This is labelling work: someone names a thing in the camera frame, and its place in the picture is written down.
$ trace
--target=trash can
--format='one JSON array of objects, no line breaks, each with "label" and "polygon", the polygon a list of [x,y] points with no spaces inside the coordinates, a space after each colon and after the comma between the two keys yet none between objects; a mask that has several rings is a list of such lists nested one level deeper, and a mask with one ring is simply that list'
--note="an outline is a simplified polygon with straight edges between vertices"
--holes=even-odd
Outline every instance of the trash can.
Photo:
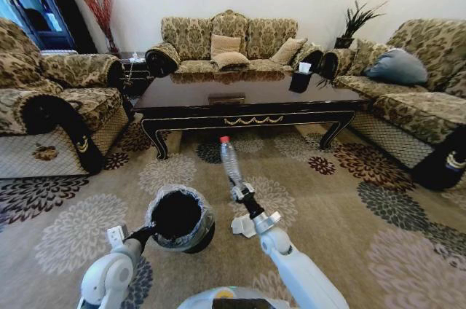
[{"label": "trash can", "polygon": [[205,249],[215,232],[210,204],[196,189],[181,184],[159,189],[149,204],[146,225],[155,226],[152,238],[159,246],[190,254]]}]

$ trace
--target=side table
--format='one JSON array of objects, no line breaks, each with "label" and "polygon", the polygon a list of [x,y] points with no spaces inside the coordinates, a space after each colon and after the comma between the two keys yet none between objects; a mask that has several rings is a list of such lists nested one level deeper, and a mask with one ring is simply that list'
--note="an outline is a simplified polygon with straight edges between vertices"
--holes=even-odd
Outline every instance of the side table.
[{"label": "side table", "polygon": [[[151,76],[147,63],[132,63],[130,58],[134,52],[121,52],[121,62],[125,70],[125,77],[122,79],[123,92],[129,98],[139,98],[152,83],[154,77]],[[139,58],[144,58],[144,52],[137,52]]]}]

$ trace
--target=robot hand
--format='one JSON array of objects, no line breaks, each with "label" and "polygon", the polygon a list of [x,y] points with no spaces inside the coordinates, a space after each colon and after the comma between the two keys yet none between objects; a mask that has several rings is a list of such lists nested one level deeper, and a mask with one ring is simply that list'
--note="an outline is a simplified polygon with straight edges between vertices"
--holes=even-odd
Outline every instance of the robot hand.
[{"label": "robot hand", "polygon": [[81,282],[78,309],[89,303],[99,309],[120,308],[153,227],[143,227],[125,238],[122,227],[107,230],[112,245],[110,254],[96,260]]}]

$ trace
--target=carpet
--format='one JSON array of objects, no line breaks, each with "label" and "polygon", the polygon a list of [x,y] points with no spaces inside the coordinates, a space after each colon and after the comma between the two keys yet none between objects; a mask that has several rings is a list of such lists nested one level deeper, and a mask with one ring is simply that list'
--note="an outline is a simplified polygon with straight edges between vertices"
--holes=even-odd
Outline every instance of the carpet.
[{"label": "carpet", "polygon": [[[416,185],[348,130],[321,150],[322,133],[307,125],[232,134],[258,201],[282,214],[293,243],[351,308],[466,308],[466,194]],[[136,120],[96,176],[0,181],[0,307],[75,308],[84,272],[110,249],[105,230],[140,227],[155,192],[170,183],[207,198],[215,236],[198,254],[150,241],[122,308],[176,308],[218,286],[293,303],[257,237],[231,233],[245,209],[229,199],[217,140],[184,133],[179,153],[159,162]]]}]

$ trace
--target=water bottle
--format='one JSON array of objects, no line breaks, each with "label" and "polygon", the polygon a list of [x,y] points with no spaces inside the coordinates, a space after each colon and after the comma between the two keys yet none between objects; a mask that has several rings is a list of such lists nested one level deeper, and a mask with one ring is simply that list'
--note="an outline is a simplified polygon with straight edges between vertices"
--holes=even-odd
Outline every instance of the water bottle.
[{"label": "water bottle", "polygon": [[242,177],[240,167],[236,158],[236,152],[233,145],[230,143],[230,137],[222,136],[220,138],[221,148],[220,156],[221,161],[224,163],[225,173],[228,176],[230,188],[242,185]]}]

